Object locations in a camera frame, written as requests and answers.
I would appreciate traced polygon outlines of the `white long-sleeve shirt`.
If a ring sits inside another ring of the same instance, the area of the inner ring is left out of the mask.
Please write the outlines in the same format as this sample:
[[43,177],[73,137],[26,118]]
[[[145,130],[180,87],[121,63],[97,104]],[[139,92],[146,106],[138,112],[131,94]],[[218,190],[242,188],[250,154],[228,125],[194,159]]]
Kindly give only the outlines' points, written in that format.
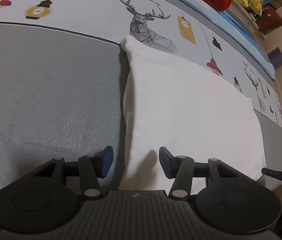
[[282,160],[282,129],[255,112],[250,98],[204,67],[142,44],[121,41],[130,73],[124,92],[122,190],[169,190],[160,147],[205,163],[217,158],[269,189],[263,167]]

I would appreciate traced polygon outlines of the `grey patterned duvet cover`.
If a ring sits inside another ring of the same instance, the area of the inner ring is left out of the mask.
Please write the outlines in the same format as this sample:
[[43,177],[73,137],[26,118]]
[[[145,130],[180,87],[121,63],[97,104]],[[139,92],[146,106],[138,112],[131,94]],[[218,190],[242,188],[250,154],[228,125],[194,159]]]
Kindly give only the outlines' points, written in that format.
[[106,145],[124,165],[127,56],[116,44],[41,27],[0,24],[0,189],[57,155],[76,160]]

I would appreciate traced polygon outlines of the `purple box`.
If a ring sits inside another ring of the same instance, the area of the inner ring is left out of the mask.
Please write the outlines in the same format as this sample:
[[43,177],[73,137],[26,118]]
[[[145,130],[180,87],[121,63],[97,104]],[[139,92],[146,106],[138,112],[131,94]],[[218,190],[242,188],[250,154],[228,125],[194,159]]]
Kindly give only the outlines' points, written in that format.
[[282,51],[279,47],[276,47],[268,54],[269,61],[274,66],[274,69],[282,67]]

